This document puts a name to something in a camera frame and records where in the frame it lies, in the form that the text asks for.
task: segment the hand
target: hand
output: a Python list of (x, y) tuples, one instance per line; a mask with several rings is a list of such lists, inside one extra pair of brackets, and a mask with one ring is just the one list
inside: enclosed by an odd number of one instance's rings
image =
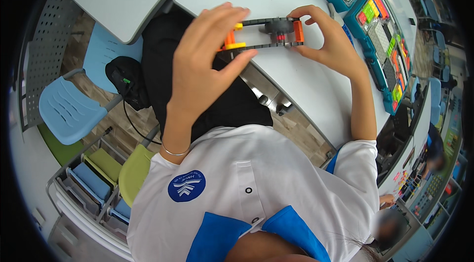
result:
[(395, 197), (392, 194), (380, 196), (380, 203), (383, 203), (383, 202), (393, 205), (395, 203)]
[(225, 3), (213, 10), (203, 10), (186, 29), (173, 58), (173, 91), (168, 110), (185, 113), (188, 122), (195, 120), (237, 78), (257, 50), (247, 50), (220, 71), (212, 69), (216, 51), (234, 25), (249, 10)]
[(324, 35), (324, 45), (321, 49), (307, 46), (295, 46), (292, 50), (304, 57), (320, 62), (330, 69), (348, 77), (358, 78), (361, 72), (367, 73), (367, 66), (354, 50), (349, 38), (341, 25), (329, 17), (321, 8), (314, 5), (294, 9), (287, 17), (311, 16), (305, 24), (317, 23)]

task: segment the perforated metal panel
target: perforated metal panel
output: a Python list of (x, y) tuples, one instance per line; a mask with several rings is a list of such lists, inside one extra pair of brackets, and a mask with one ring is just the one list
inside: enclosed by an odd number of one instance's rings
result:
[(59, 77), (64, 50), (80, 11), (72, 0), (47, 0), (43, 7), (29, 43), (26, 74), (28, 124), (23, 130), (43, 122), (38, 109), (39, 96), (44, 87)]

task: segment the blue collar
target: blue collar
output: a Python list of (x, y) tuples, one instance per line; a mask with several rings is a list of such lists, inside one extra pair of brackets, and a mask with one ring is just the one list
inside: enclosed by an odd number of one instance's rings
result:
[[(251, 228), (252, 225), (244, 221), (205, 212), (186, 262), (224, 261), (239, 236)], [(331, 261), (326, 249), (292, 206), (285, 207), (265, 221), (262, 230), (280, 235), (316, 260)]]

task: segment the right hand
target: right hand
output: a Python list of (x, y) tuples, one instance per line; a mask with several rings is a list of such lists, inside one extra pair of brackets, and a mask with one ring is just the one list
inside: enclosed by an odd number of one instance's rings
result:
[(352, 46), (341, 25), (314, 5), (294, 9), (287, 17), (311, 16), (305, 24), (317, 23), (324, 36), (323, 47), (319, 50), (307, 46), (294, 46), (292, 50), (304, 57), (324, 64), (330, 69), (348, 77), (358, 78), (361, 72), (367, 72), (367, 66)]
[(380, 203), (387, 203), (393, 205), (395, 203), (395, 197), (392, 194), (387, 194), (380, 197)]

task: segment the blue circular logo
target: blue circular logo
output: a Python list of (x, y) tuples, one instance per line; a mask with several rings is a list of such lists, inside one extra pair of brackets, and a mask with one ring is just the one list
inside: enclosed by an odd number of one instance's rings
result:
[(168, 194), (176, 202), (186, 202), (198, 197), (206, 186), (202, 172), (193, 170), (175, 177), (168, 185)]

